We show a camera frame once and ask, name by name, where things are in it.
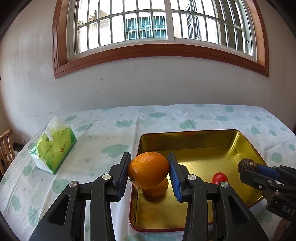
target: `metal tray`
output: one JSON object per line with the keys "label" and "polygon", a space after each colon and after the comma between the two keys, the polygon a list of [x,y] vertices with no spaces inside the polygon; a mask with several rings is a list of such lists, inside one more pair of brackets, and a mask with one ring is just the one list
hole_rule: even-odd
{"label": "metal tray", "polygon": [[[250,158],[266,165],[260,154],[238,130],[185,131],[144,134],[140,138],[137,155],[155,151],[163,156],[174,152],[179,164],[185,165],[206,182],[223,172],[229,184],[247,206],[262,199],[261,192],[241,183],[237,165],[243,158]],[[174,197],[170,177],[168,190],[159,197],[143,195],[132,187],[129,222],[140,232],[172,232],[184,230],[187,205]],[[211,201],[208,201],[208,222],[213,222]]]}

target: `window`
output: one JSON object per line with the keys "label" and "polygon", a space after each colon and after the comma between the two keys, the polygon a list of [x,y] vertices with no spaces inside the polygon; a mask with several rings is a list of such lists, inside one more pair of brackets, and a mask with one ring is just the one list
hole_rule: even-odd
{"label": "window", "polygon": [[[164,0],[73,0],[75,54],[130,40],[167,39],[171,24],[175,38],[212,42],[254,56],[243,0],[166,1],[167,6]],[[173,21],[167,22],[166,14]]]}
{"label": "window", "polygon": [[57,0],[52,34],[55,78],[150,56],[206,58],[269,75],[256,0]]}

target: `white tablecloth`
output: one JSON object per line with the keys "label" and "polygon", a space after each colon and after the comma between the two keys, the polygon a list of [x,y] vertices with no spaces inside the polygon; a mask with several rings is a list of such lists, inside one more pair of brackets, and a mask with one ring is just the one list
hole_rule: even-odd
{"label": "white tablecloth", "polygon": [[[72,180],[92,182],[128,151],[135,157],[139,138],[145,133],[188,130],[237,129],[253,144],[269,166],[295,164],[295,135],[263,108],[241,105],[177,104],[92,110],[60,115],[77,137],[56,175],[39,170],[30,157],[41,130],[17,155],[0,183],[0,210],[21,241],[29,240],[38,221]],[[131,183],[124,197],[111,203],[117,241],[180,241],[183,232],[139,233],[128,222]],[[280,217],[265,209],[266,201],[251,210],[269,238]],[[89,202],[85,240],[89,235]]]}

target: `wooden window frame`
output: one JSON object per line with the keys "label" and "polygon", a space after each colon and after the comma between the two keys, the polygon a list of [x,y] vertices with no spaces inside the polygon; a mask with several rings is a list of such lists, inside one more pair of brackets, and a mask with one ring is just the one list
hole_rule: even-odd
{"label": "wooden window frame", "polygon": [[257,62],[242,56],[214,48],[172,43],[151,43],[133,45],[104,50],[88,56],[68,60],[67,57],[67,15],[70,0],[57,0],[53,25],[52,59],[55,79],[93,65],[112,62],[116,60],[153,57],[153,56],[179,56],[216,60],[240,66],[269,76],[269,50],[267,33],[263,17],[256,0],[246,0],[253,20]]}

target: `tray rim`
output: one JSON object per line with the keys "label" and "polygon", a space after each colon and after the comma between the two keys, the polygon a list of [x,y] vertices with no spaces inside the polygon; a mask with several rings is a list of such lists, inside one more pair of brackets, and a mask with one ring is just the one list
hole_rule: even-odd
{"label": "tray rim", "polygon": [[[237,131],[240,133],[240,135],[242,135],[251,145],[251,147],[255,150],[255,152],[258,153],[258,155],[261,157],[263,163],[267,166],[266,162],[264,161],[264,159],[262,158],[262,156],[260,155],[260,153],[256,150],[256,148],[252,145],[252,143],[244,136],[244,134],[237,130],[237,129],[217,129],[217,130],[197,130],[197,131]],[[188,133],[188,132],[193,132],[193,131],[174,131],[174,132],[154,132],[154,133],[145,133],[143,135],[140,136],[139,139],[139,144],[138,144],[138,149],[137,149],[137,153],[139,151],[139,147],[140,147],[140,140],[142,138],[142,136],[144,135],[150,135],[150,134],[167,134],[167,133],[179,133],[179,132],[183,132],[183,133]],[[178,231],[184,231],[184,228],[168,228],[168,229],[145,229],[145,228],[138,228],[135,225],[132,224],[131,221],[131,210],[132,210],[132,201],[133,201],[133,193],[134,193],[134,185],[132,184],[132,189],[131,189],[131,201],[130,201],[130,210],[129,210],[129,217],[128,217],[128,221],[130,226],[138,231],[138,232],[142,232],[142,233],[165,233],[165,232],[178,232]],[[263,199],[263,196],[261,195],[261,198],[259,198],[257,201],[255,201],[253,204],[249,205],[248,208],[254,206],[255,204],[257,204],[258,202],[260,202]]]}

